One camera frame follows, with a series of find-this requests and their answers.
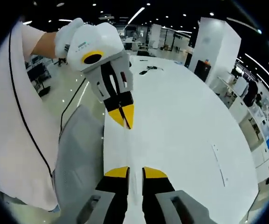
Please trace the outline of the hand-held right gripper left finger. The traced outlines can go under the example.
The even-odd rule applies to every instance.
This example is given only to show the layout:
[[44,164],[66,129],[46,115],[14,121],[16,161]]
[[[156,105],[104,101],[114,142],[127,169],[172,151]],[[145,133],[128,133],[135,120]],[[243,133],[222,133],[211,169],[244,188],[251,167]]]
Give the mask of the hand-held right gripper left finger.
[[121,224],[127,211],[129,167],[104,174],[77,216],[78,224]]

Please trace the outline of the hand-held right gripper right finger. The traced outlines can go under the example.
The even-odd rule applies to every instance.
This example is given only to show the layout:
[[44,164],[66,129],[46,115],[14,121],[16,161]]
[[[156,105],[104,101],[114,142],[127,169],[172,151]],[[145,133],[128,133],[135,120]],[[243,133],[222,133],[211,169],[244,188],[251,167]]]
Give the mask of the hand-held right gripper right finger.
[[142,211],[147,224],[214,224],[209,210],[183,190],[175,190],[168,176],[142,168]]

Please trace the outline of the person's left hand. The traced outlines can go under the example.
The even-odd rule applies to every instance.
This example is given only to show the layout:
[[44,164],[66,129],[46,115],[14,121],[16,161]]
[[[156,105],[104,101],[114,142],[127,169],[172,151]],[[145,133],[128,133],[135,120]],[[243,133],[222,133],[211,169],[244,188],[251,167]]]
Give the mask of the person's left hand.
[[55,56],[57,58],[66,58],[72,38],[76,30],[83,26],[84,22],[81,18],[76,18],[68,25],[58,30],[55,37]]

